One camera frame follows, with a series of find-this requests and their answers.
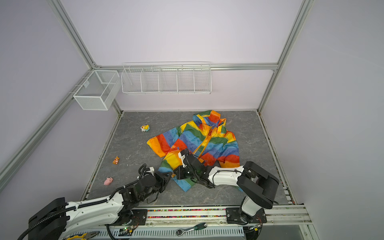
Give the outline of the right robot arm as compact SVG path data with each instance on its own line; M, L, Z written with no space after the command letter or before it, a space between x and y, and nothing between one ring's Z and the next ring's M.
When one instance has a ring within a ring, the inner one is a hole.
M191 179L207 188L228 185L240 188L246 197L240 207L228 208L227 223L246 225L265 223L265 209L273 208L280 181L273 174L254 162L236 168L205 166L188 150L178 153L182 165L174 170L178 180Z

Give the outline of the rainbow striped jacket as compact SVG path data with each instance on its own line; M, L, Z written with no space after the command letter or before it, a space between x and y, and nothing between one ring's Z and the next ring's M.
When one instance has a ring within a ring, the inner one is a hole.
M163 158L159 171L167 173L183 166L180 153L189 151L204 166L238 168L240 150L235 135L226 128L226 119L213 110L193 115L193 120L147 141Z

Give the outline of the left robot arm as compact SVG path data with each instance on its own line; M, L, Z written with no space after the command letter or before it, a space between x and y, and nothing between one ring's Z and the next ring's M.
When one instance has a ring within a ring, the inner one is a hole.
M172 174L143 164L137 180L115 189L108 196L79 202L57 198L29 219L28 228L19 239L61 240L81 229L113 225L132 216L132 209L150 196L162 193Z

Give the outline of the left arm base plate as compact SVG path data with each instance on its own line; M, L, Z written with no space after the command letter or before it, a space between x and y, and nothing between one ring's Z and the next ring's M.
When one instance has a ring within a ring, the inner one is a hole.
M133 209L119 213L119 218L112 226L144 226L148 215L147 209Z

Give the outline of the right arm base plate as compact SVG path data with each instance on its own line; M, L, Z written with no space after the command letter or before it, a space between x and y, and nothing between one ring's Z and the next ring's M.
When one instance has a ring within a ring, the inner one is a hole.
M226 218L228 224L247 225L267 223L265 210L263 208L259 209L254 216L246 214L241 208L226 208Z

